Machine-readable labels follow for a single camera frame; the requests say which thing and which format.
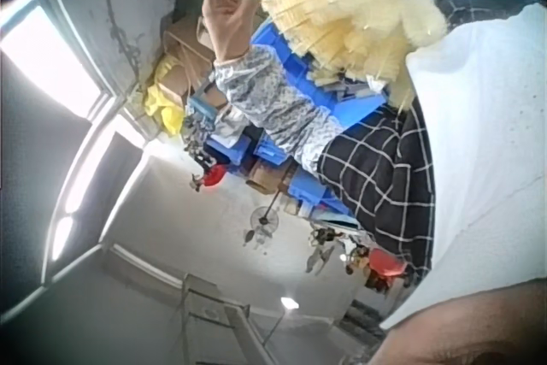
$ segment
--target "pole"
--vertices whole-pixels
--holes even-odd
[[[275,325],[273,326],[272,331],[270,331],[270,333],[268,334],[268,336],[264,339],[264,342],[262,342],[262,346],[266,346],[266,344],[268,343],[268,341],[270,340],[270,338],[272,338],[272,335],[274,335],[275,330],[277,329],[277,327],[279,326],[279,324],[283,321],[283,318],[285,318],[285,314],[286,314],[286,313],[287,313],[287,311],[285,310],[285,312],[283,313],[283,315],[277,320],[277,322],[276,322]]]

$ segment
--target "black plaid shirt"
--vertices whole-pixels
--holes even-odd
[[[408,113],[384,105],[337,136],[318,172],[379,246],[419,276],[430,270],[435,184],[417,98]]]

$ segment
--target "white cloth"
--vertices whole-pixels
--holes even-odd
[[[409,56],[436,186],[432,272],[383,324],[547,276],[547,12],[458,27]]]

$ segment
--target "ceiling light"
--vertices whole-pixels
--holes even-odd
[[[76,115],[88,116],[100,91],[42,8],[15,26],[0,48],[39,89]]]
[[[91,183],[93,175],[99,163],[104,157],[106,150],[110,146],[110,142],[114,137],[115,127],[114,123],[110,123],[105,130],[101,133],[89,154],[84,160],[81,169],[78,171],[78,175],[74,180],[70,192],[68,193],[67,202],[65,205],[65,211],[67,213],[73,213],[79,209],[79,206],[84,200],[85,192]]]
[[[293,310],[293,309],[300,308],[300,305],[292,298],[282,297],[281,298],[281,303],[283,304],[283,306],[285,308],[287,308],[290,311]]]
[[[0,11],[0,26],[5,25],[8,21],[23,10],[32,0],[13,0],[2,7]]]
[[[51,259],[53,261],[57,261],[62,253],[63,248],[65,248],[68,236],[72,231],[73,223],[74,221],[71,217],[65,217],[57,223],[55,237],[53,238],[53,250],[51,251]]]

